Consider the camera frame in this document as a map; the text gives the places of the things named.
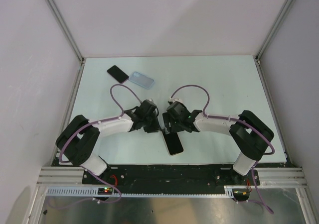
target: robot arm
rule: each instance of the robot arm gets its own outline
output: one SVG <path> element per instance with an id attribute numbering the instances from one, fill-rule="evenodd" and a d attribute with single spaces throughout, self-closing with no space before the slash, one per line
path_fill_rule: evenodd
<path id="1" fill-rule="evenodd" d="M 251 167 L 259 161 L 268 148 L 267 143 L 255 132 L 249 132 L 242 123 L 245 121 L 257 129 L 268 141 L 274 133 L 252 112 L 243 111 L 240 115 L 206 117 L 202 111 L 189 112 L 181 99 L 171 100 L 167 113 L 163 114 L 165 128 L 168 132 L 203 132 L 211 131 L 232 136 L 241 153 L 233 165 L 233 170 L 241 176 L 247 175 Z"/>
<path id="2" fill-rule="evenodd" d="M 76 133 L 79 128 L 86 125 L 87 127 L 79 132 L 82 137 L 78 135 L 75 136 L 69 142 L 64 151 L 64 155 L 73 166 L 82 166 L 99 176 L 109 166 L 101 157 L 92 152 L 97 139 L 115 133 L 131 132 L 141 128 L 144 128 L 144 131 L 147 133 L 160 131 L 160 125 L 157 119 L 158 113 L 155 112 L 156 109 L 157 107 L 152 101 L 145 100 L 139 107 L 124 111 L 124 115 L 120 117 L 89 120 L 83 115 L 78 115 L 74 117 L 58 137 L 56 146 L 62 150 L 70 137 Z"/>

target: phone screen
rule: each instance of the phone screen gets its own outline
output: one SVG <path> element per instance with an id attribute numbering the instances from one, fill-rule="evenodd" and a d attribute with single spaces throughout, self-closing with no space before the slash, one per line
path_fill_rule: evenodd
<path id="1" fill-rule="evenodd" d="M 164 130 L 162 130 L 162 133 L 170 155 L 176 155 L 184 151 L 177 133 L 166 134 Z"/>
<path id="2" fill-rule="evenodd" d="M 107 72 L 119 83 L 123 83 L 129 78 L 129 76 L 117 66 L 112 66 L 109 70 L 107 70 Z"/>

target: red wire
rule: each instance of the red wire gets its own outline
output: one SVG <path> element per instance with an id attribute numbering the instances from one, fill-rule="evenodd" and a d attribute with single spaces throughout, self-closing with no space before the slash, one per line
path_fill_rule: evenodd
<path id="1" fill-rule="evenodd" d="M 250 193 L 251 193 L 251 191 L 252 191 L 252 189 L 251 189 L 251 186 L 250 186 L 250 181 L 249 181 L 249 179 L 247 179 L 247 185 L 248 185 L 248 187 L 249 187 L 249 189 L 250 189 Z"/>
<path id="2" fill-rule="evenodd" d="M 118 179 L 116 178 L 116 176 L 114 174 L 111 175 L 110 178 L 114 178 L 115 179 L 114 186 L 116 187 L 118 185 Z"/>

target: light blue phone case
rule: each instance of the light blue phone case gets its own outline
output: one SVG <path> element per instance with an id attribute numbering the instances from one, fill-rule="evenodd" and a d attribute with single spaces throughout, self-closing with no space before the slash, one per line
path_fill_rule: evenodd
<path id="1" fill-rule="evenodd" d="M 130 77 L 129 77 L 129 81 L 132 81 L 133 83 L 139 85 L 139 86 L 142 86 L 143 88 L 145 89 L 150 89 L 155 81 L 154 79 L 140 73 L 140 72 L 137 72 L 137 71 L 134 71 Z"/>

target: white panel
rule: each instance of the white panel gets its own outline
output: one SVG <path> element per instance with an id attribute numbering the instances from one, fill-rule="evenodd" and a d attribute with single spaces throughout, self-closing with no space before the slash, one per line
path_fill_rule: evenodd
<path id="1" fill-rule="evenodd" d="M 133 89 L 141 100 L 153 99 L 162 114 L 168 107 L 168 98 L 180 86 L 198 84 L 211 95 L 208 113 L 240 114 L 254 112 L 275 133 L 272 144 L 276 153 L 264 156 L 264 162 L 284 162 L 285 156 L 271 116 L 266 96 L 252 56 L 195 56 L 195 57 L 131 57 L 89 58 L 86 61 L 72 117 L 114 117 L 120 109 L 110 97 L 110 87 L 116 81 L 107 73 L 119 66 L 127 74 L 139 71 L 155 79 L 147 90 L 130 81 L 124 84 Z M 114 88 L 114 96 L 124 109 L 138 104 L 135 97 L 123 87 Z M 186 88 L 176 97 L 182 98 L 187 108 L 202 109 L 207 97 L 204 91 Z M 161 163 L 233 163 L 240 150 L 233 138 L 213 132 L 178 134 L 184 152 L 170 156 L 161 133 L 145 133 L 142 129 L 120 133 L 98 140 L 94 152 L 109 164 Z"/>
<path id="2" fill-rule="evenodd" d="M 288 151 L 319 208 L 319 0 L 297 0 L 262 57 Z"/>
<path id="3" fill-rule="evenodd" d="M 44 0 L 0 0 L 0 223 L 22 222 L 78 63 Z"/>
<path id="4" fill-rule="evenodd" d="M 55 0 L 86 57 L 256 55 L 285 0 Z"/>

